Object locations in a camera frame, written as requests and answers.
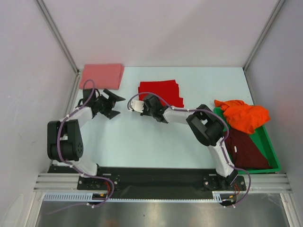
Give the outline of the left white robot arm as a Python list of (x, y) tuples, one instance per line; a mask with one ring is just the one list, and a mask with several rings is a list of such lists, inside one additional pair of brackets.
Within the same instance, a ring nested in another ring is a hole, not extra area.
[(49, 159), (76, 170), (80, 175), (88, 177), (88, 184), (93, 189), (104, 185), (104, 177), (99, 175), (98, 164), (83, 157), (84, 145), (81, 127), (97, 114), (113, 119), (120, 114), (113, 110), (117, 102), (124, 101), (108, 89), (100, 93), (97, 89), (84, 89), (74, 111), (58, 121), (47, 124), (47, 155)]

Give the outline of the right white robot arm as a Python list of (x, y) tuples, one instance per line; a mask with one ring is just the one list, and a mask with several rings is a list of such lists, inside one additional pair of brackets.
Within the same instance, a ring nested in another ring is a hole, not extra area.
[(238, 171), (226, 152), (222, 119), (206, 105), (195, 110), (185, 110), (163, 105), (156, 95), (148, 94), (140, 101), (141, 115), (151, 116), (161, 123), (180, 123), (189, 126), (195, 138), (209, 149), (219, 175), (218, 184), (224, 190), (235, 185)]

